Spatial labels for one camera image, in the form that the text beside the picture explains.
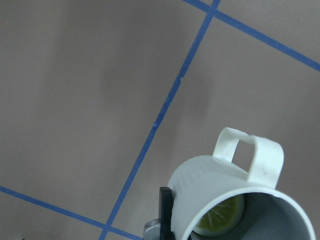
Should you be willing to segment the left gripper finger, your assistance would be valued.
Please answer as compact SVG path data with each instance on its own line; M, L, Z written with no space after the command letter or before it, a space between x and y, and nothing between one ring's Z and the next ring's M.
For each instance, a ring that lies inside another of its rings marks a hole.
M160 239L174 240L175 234L171 230L172 210L174 197L169 187L159 189L159 220L160 220Z

